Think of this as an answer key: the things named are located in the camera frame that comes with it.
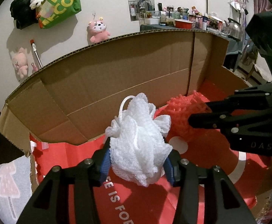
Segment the red spiky ball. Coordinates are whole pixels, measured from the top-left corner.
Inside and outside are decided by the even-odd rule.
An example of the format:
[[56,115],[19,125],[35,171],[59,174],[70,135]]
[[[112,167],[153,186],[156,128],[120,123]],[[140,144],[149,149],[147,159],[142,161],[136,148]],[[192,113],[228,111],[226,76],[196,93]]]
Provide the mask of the red spiky ball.
[[208,132],[206,129],[193,128],[188,119],[192,114],[210,113],[211,109],[206,105],[209,100],[201,93],[194,91],[189,96],[179,95],[167,101],[167,105],[159,108],[155,116],[169,115],[171,118],[170,131],[167,139],[180,136],[187,143]]

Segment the white mesh bath pouf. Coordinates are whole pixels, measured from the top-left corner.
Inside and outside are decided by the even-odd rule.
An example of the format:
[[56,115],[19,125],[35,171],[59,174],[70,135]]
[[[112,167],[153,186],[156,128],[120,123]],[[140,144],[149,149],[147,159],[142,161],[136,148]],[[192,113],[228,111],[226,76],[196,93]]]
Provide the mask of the white mesh bath pouf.
[[105,130],[114,174],[143,187],[156,183],[164,174],[163,164],[173,149],[164,140],[171,117],[155,113],[156,106],[144,93],[127,96]]

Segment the pink curtain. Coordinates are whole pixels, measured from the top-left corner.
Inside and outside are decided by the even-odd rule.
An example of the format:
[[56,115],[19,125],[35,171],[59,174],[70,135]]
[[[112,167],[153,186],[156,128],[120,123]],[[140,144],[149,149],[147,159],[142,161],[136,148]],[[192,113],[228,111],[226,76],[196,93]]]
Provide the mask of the pink curtain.
[[261,12],[272,12],[272,4],[269,0],[253,0],[254,1],[254,14]]

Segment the steel kettle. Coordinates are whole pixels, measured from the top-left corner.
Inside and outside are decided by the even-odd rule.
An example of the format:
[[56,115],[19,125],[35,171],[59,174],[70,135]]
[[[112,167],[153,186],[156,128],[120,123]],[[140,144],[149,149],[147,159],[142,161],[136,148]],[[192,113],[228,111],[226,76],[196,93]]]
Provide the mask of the steel kettle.
[[225,23],[228,37],[240,41],[242,39],[241,24],[232,18],[228,18],[228,21],[225,20]]

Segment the patterned grey table cloth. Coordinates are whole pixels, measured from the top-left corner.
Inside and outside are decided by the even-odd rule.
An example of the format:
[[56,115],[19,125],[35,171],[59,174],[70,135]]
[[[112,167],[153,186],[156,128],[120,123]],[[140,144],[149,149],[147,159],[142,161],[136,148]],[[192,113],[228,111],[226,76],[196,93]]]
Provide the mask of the patterned grey table cloth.
[[16,223],[32,196],[30,157],[0,165],[0,220]]

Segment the red bowl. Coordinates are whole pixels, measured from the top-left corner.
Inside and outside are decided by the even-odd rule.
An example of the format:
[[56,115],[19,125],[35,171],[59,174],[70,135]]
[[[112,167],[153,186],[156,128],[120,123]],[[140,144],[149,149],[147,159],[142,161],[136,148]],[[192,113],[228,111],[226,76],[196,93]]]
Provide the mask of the red bowl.
[[175,19],[175,27],[180,29],[192,29],[193,22],[184,19]]

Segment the red cardboard box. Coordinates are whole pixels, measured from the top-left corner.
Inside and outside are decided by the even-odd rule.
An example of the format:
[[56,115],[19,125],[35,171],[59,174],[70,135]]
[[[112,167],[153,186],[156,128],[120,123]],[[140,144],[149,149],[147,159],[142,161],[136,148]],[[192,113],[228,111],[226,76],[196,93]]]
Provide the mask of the red cardboard box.
[[[43,180],[54,165],[74,166],[102,147],[103,132],[125,96],[145,93],[157,106],[194,90],[208,100],[221,100],[247,88],[239,76],[223,67],[228,41],[211,33],[156,30],[111,38],[71,52],[27,78],[6,99],[0,133],[36,159]],[[228,149],[218,130],[209,130],[183,154],[202,167],[220,163],[254,217],[269,204],[272,172],[268,157]],[[114,186],[95,188],[100,223],[172,223],[179,188],[162,177],[150,187],[118,178]]]

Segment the light pink plush toy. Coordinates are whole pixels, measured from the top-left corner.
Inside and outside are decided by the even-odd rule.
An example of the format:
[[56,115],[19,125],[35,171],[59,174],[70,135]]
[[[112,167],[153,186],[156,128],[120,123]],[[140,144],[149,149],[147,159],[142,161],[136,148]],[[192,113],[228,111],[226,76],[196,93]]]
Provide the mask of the light pink plush toy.
[[12,65],[17,76],[23,79],[28,76],[28,59],[27,50],[25,48],[20,48],[17,53],[12,57]]

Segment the pink bear plush toy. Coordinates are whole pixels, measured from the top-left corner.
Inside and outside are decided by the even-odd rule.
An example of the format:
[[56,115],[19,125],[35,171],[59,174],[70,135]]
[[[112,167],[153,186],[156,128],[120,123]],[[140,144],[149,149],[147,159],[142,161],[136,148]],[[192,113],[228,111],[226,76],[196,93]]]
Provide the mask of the pink bear plush toy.
[[107,26],[103,20],[103,17],[99,17],[98,20],[93,20],[88,23],[88,30],[90,34],[91,43],[99,43],[109,39],[110,33],[107,31]]

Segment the small white plush toy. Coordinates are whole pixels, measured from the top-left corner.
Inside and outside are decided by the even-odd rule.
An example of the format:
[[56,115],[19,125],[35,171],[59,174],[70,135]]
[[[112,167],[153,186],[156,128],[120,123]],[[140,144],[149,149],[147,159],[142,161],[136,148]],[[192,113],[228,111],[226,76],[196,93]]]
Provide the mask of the small white plush toy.
[[42,5],[45,0],[30,0],[30,9],[33,10]]

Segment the green tote bag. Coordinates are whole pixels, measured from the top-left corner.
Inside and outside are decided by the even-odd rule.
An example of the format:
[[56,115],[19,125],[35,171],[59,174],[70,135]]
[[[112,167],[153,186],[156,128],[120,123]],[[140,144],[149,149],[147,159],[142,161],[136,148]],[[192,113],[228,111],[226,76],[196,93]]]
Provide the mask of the green tote bag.
[[48,29],[82,11],[80,0],[44,0],[36,10],[41,29]]

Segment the black bag on wall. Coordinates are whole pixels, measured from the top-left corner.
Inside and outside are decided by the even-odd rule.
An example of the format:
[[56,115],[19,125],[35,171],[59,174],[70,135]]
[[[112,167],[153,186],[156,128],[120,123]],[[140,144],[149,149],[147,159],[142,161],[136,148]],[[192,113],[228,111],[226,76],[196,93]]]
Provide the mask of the black bag on wall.
[[14,0],[10,5],[10,14],[17,29],[24,29],[38,23],[36,12],[30,8],[31,0]]

